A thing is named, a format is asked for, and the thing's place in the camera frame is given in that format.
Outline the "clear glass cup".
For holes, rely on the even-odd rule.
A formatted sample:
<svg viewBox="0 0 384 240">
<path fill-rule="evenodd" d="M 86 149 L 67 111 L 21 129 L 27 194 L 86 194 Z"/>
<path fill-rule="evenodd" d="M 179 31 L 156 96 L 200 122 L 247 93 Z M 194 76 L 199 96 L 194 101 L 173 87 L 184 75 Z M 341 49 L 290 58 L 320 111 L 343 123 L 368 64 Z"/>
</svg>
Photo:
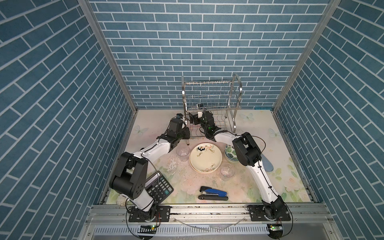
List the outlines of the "clear glass cup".
<svg viewBox="0 0 384 240">
<path fill-rule="evenodd" d="M 225 181 L 229 180 L 235 175 L 235 167 L 229 163 L 224 163 L 220 167 L 221 178 Z"/>
<path fill-rule="evenodd" d="M 178 146 L 177 149 L 176 149 L 176 152 L 177 152 L 179 160 L 182 161 L 182 162 L 188 161 L 189 160 L 190 151 L 191 150 L 190 150 L 188 145 Z"/>
</svg>

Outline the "white plate with painted design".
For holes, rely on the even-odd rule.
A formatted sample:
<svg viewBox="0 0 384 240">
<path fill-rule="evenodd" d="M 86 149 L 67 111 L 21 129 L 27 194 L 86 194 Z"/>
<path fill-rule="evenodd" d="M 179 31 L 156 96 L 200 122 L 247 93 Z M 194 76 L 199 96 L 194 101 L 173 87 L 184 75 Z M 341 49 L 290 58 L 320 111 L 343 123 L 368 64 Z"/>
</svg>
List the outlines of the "white plate with painted design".
<svg viewBox="0 0 384 240">
<path fill-rule="evenodd" d="M 195 171 L 210 174 L 220 167 L 222 159 L 223 154 L 216 145 L 201 143 L 191 150 L 189 162 Z"/>
</svg>

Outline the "steel two-tier dish rack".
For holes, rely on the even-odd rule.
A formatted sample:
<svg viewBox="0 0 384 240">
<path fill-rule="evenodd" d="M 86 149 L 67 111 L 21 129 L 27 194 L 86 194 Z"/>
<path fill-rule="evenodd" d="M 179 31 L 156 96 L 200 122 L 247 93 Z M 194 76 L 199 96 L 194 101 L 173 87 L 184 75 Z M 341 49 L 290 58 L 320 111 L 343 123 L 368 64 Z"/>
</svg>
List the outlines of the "steel two-tier dish rack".
<svg viewBox="0 0 384 240">
<path fill-rule="evenodd" d="M 216 126 L 236 133 L 236 115 L 241 108 L 243 86 L 234 74 L 228 80 L 186 81 L 182 77 L 184 118 L 190 129 L 191 139 L 204 138 L 200 126 L 192 125 L 188 113 L 197 114 L 197 104 L 203 103 L 205 111 L 213 114 Z"/>
</svg>

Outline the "green leaf pattern bowl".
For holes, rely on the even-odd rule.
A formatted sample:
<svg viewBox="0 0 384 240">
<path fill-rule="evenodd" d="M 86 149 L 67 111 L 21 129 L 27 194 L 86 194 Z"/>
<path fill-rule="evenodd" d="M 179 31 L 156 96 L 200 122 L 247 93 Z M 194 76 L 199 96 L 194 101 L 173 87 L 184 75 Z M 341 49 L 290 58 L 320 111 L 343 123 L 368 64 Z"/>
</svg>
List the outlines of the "green leaf pattern bowl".
<svg viewBox="0 0 384 240">
<path fill-rule="evenodd" d="M 230 162 L 238 162 L 238 157 L 233 146 L 227 145 L 225 148 L 225 156 Z"/>
</svg>

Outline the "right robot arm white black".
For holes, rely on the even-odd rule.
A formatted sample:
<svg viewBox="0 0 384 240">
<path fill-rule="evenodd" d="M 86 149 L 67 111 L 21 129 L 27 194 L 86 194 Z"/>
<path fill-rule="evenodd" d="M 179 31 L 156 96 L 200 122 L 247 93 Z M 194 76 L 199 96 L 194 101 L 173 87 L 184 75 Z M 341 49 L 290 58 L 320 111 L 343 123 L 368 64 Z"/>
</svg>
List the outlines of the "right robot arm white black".
<svg viewBox="0 0 384 240">
<path fill-rule="evenodd" d="M 255 142 L 254 136 L 248 132 L 237 135 L 221 129 L 216 126 L 213 114 L 209 111 L 204 110 L 197 114 L 189 113 L 188 119 L 192 125 L 200 126 L 208 140 L 234 147 L 238 161 L 250 170 L 258 186 L 267 219 L 278 220 L 284 215 L 289 216 L 292 213 L 266 174 L 262 162 L 262 150 Z"/>
</svg>

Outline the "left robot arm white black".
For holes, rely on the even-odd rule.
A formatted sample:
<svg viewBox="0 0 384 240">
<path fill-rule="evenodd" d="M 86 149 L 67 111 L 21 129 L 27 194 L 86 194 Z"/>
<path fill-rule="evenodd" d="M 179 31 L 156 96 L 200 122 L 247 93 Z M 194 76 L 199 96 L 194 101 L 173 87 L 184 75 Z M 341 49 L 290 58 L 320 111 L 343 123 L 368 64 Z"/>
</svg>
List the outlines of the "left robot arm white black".
<svg viewBox="0 0 384 240">
<path fill-rule="evenodd" d="M 186 120 L 182 114 L 177 114 L 153 144 L 135 153 L 120 155 L 111 174 L 110 188 L 127 196 L 139 210 L 149 213 L 155 207 L 155 200 L 145 190 L 149 164 L 171 152 L 181 140 L 189 138 Z"/>
</svg>

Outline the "black calculator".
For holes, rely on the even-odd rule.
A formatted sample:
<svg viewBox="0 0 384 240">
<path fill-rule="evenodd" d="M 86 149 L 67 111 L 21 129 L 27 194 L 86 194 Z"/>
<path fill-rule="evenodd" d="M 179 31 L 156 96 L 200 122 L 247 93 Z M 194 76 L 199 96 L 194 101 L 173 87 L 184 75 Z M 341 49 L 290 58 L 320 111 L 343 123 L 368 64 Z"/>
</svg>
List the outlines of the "black calculator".
<svg viewBox="0 0 384 240">
<path fill-rule="evenodd" d="M 174 191 L 174 188 L 160 171 L 147 179 L 145 189 L 154 199 L 156 205 L 161 204 Z"/>
</svg>

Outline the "blue black stapler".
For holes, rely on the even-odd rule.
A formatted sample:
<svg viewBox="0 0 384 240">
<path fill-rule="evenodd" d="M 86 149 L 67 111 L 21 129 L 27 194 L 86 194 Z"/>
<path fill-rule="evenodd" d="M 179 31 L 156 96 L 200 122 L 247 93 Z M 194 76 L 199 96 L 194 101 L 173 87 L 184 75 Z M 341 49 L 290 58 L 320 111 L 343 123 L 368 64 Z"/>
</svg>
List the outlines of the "blue black stapler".
<svg viewBox="0 0 384 240">
<path fill-rule="evenodd" d="M 228 201 L 229 198 L 227 196 L 227 192 L 213 189 L 206 186 L 201 186 L 200 195 L 198 196 L 199 200 L 207 200 L 207 201 Z"/>
</svg>

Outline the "white cloth rag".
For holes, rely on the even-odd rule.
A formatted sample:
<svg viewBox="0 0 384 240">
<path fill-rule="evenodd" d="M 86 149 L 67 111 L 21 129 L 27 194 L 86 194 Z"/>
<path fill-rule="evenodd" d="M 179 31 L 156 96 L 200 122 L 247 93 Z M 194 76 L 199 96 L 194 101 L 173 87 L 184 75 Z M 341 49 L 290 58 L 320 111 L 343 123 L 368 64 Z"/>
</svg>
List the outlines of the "white cloth rag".
<svg viewBox="0 0 384 240">
<path fill-rule="evenodd" d="M 126 195 L 119 194 L 116 199 L 116 204 L 120 207 L 126 207 L 127 203 L 129 202 L 129 198 Z"/>
</svg>

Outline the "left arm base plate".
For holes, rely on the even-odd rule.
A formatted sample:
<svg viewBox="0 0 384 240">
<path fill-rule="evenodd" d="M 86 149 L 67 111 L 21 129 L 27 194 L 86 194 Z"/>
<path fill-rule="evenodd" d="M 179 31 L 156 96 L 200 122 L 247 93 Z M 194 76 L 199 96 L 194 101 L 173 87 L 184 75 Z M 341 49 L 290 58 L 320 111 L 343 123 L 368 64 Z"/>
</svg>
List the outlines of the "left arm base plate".
<svg viewBox="0 0 384 240">
<path fill-rule="evenodd" d="M 130 223 L 144 223 L 144 222 L 169 222 L 170 219 L 170 206 L 152 206 L 148 212 L 139 210 L 134 206 L 128 208 Z"/>
</svg>

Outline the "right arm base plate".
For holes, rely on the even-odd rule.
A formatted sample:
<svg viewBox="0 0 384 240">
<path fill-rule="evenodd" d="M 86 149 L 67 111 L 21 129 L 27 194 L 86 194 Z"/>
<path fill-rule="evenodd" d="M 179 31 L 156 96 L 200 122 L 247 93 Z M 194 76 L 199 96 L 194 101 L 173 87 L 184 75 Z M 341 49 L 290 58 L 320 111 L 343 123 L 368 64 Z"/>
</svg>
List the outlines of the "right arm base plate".
<svg viewBox="0 0 384 240">
<path fill-rule="evenodd" d="M 287 206 L 283 205 L 282 208 L 275 208 L 264 205 L 248 205 L 247 211 L 250 214 L 251 221 L 290 221 L 291 214 Z"/>
</svg>

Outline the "aluminium front rail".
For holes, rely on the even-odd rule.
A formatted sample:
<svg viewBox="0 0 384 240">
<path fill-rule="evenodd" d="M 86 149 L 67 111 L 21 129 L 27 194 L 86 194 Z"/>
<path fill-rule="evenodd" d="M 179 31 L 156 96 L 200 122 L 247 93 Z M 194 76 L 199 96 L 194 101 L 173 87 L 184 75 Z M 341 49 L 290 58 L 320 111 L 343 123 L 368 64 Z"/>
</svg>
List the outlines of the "aluminium front rail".
<svg viewBox="0 0 384 240">
<path fill-rule="evenodd" d="M 330 224 L 333 223 L 328 208 L 320 203 L 288 203 L 290 220 L 269 221 L 264 217 L 252 217 L 248 204 L 170 204 L 166 219 L 158 220 L 162 227 L 168 224 Z M 129 219 L 126 208 L 118 205 L 93 205 L 85 226 L 125 225 Z"/>
</svg>

